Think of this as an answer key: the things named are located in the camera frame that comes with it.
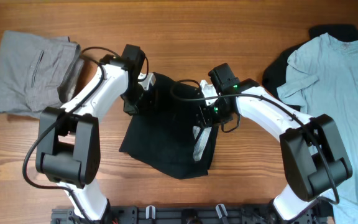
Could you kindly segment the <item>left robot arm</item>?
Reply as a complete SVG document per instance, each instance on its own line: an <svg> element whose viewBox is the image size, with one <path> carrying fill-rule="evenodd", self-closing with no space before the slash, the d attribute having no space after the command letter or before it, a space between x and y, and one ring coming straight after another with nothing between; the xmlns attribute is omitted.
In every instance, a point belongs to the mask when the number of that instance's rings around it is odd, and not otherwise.
<svg viewBox="0 0 358 224"><path fill-rule="evenodd" d="M73 209L68 221L113 222L109 200L96 180L101 160L99 122L118 98L131 116L152 107L155 78L141 72L148 63L141 50L119 57L105 55L77 97L60 109L48 107L42 112L39 136L29 152L36 153L36 170L52 182L49 188L64 190L70 198Z"/></svg>

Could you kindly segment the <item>black shorts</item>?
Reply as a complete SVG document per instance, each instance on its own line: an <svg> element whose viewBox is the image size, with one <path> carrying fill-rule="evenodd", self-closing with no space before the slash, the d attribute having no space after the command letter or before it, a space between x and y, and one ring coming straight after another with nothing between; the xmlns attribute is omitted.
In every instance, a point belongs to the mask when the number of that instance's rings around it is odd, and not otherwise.
<svg viewBox="0 0 358 224"><path fill-rule="evenodd" d="M203 149L196 149L199 131L196 103L172 98L171 78L156 73L157 109L147 115L133 116L119 148L138 161L176 179L208 175L219 128L206 129Z"/></svg>

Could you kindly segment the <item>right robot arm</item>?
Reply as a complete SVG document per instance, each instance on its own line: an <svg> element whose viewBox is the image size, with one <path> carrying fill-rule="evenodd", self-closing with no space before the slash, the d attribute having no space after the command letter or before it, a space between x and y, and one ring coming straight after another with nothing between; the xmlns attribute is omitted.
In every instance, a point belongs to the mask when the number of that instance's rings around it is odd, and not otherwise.
<svg viewBox="0 0 358 224"><path fill-rule="evenodd" d="M287 185L272 200L274 220L291 223L319 202L339 202L337 188L353 170L330 116L294 110L251 79L202 80L197 92L203 124L222 125L236 114L254 121L280 143Z"/></svg>

